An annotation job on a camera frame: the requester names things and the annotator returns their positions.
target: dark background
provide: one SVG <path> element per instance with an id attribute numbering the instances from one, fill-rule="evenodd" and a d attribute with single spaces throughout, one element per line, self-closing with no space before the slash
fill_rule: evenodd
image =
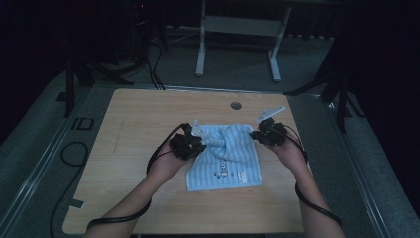
<path id="1" fill-rule="evenodd" d="M 350 77 L 351 92 L 419 214 L 420 4 L 370 0 L 339 6 L 349 2 L 353 1 L 297 4 L 286 34 L 337 38 L 323 73 L 344 72 Z M 199 26 L 200 1 L 163 3 L 167 25 Z M 210 10 L 223 7 L 216 4 Z M 133 1 L 128 0 L 1 0 L 0 11 L 0 143 L 46 85 L 63 72 L 68 46 L 97 62 L 116 63 L 118 56 L 132 52 L 126 43 L 138 21 Z M 265 13 L 271 15 L 269 8 L 254 14 Z"/>

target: white metal frame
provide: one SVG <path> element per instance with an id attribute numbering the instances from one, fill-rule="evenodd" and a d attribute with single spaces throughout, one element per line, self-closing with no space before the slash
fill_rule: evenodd
<path id="1" fill-rule="evenodd" d="M 284 36 L 287 21 L 290 16 L 291 7 L 286 8 L 281 21 L 232 18 L 206 15 L 206 0 L 201 1 L 201 27 L 200 27 L 200 48 L 198 50 L 197 69 L 195 74 L 202 76 L 204 73 L 204 60 L 206 56 L 205 35 L 206 32 L 247 34 L 266 37 L 276 37 L 274 47 L 268 51 L 274 81 L 281 81 L 278 68 L 277 54 Z"/>

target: towel label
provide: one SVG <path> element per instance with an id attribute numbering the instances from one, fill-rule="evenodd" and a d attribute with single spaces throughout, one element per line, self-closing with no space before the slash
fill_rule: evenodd
<path id="1" fill-rule="evenodd" d="M 247 183 L 247 173 L 238 172 L 239 183 Z"/>

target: striped towel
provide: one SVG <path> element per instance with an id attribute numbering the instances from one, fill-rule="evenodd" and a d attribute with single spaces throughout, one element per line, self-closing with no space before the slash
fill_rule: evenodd
<path id="1" fill-rule="evenodd" d="M 206 149 L 187 172 L 188 191 L 262 185 L 251 125 L 201 125 Z"/>

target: forearm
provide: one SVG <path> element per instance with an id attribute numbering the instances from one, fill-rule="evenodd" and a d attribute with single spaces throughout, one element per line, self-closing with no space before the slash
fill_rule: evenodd
<path id="1" fill-rule="evenodd" d="M 294 174 L 300 192 L 311 203 L 330 211 L 310 170 L 305 168 Z M 345 237 L 343 230 L 335 220 L 307 206 L 302 201 L 300 201 L 300 210 L 307 237 Z"/>
<path id="2" fill-rule="evenodd" d="M 140 211 L 151 200 L 153 194 L 164 184 L 164 181 L 146 177 L 123 200 L 105 213 L 102 218 L 133 215 Z M 92 226 L 84 237 L 130 237 L 138 219 L 121 223 L 109 223 Z"/>

